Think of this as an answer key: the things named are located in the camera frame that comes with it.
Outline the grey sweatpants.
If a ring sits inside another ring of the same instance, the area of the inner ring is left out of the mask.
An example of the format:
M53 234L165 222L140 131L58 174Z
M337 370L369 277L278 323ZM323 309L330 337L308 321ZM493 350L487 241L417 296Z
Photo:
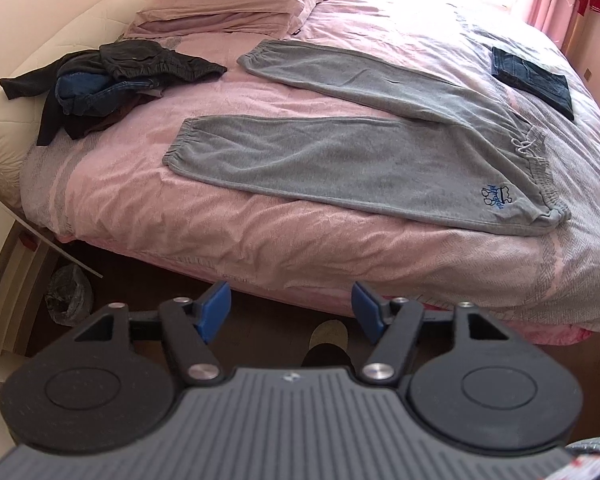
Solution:
M189 118L163 157L174 174L498 235L543 235L569 219L542 132L506 104L373 55L308 42L265 41L239 64L372 114Z

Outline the black trash bag bin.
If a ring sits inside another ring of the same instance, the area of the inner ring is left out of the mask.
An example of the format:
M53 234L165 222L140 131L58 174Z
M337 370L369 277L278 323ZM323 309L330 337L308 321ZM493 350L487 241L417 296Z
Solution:
M44 302L52 320L74 327L83 322L93 307L91 283L75 263L58 269L50 279Z

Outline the beige slipper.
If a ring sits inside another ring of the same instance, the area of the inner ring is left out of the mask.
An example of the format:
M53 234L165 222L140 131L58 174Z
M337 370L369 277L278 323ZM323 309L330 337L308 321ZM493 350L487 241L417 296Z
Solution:
M347 364L349 335L343 322L331 320L313 331L304 362L311 366Z

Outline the white bedside shelf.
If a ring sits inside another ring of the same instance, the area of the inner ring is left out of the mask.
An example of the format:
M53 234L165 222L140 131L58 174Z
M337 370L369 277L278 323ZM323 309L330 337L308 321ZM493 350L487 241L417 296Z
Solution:
M0 201L0 390L26 360L57 258L44 236Z

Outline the pink grey duvet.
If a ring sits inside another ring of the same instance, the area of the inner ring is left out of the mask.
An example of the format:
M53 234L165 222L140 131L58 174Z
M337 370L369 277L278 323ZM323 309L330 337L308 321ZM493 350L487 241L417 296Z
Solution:
M62 240L84 240L196 278L301 307L349 311L351 284L447 307L469 298L537 342L600 332L600 108L539 30L502 12L444 4L418 18L377 0L318 4L299 39L359 50L422 70L513 107L544 134L571 216L540 237L497 236L216 188L174 174L163 156L182 122L208 115L361 116L364 108L245 73L253 34L173 41L217 62L210 84L169 89L117 125L32 148L20 174L27 218ZM497 47L567 78L574 121L491 74Z

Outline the crumpled blue jeans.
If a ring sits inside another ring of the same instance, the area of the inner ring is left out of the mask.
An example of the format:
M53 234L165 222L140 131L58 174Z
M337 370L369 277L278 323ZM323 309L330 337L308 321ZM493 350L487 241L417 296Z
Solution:
M105 117L157 87L148 78L115 80L107 75L75 72L57 79L55 98L66 115Z

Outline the folded dark blue jeans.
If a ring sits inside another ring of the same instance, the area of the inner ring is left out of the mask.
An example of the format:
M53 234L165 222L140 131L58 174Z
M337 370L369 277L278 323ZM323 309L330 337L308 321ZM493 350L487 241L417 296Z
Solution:
M574 121L567 78L500 48L491 48L491 74L503 84L530 93Z

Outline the black jacket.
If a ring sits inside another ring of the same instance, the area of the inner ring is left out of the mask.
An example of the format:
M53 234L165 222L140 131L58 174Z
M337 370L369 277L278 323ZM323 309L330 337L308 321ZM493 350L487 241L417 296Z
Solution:
M148 78L158 87L145 91L105 117L66 115L55 98L55 84L60 76L75 72L107 75L115 80ZM217 80L226 72L223 65L178 53L155 41L122 40L97 49L68 53L17 77L1 78L0 86L10 100L46 94L36 144L47 146L59 131L65 131L72 140L81 140L121 122L134 107L160 98L166 88Z

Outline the pink curtain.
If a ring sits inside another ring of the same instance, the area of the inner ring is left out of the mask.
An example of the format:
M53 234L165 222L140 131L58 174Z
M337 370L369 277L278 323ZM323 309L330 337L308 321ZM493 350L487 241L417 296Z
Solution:
M579 0L532 0L526 22L567 53L579 21L578 3Z

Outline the pink pillow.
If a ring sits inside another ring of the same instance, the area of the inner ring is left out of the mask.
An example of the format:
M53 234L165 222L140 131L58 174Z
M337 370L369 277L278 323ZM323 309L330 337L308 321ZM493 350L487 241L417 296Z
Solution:
M124 33L132 39L160 39L244 32L284 39L296 34L314 8L326 0L152 0Z

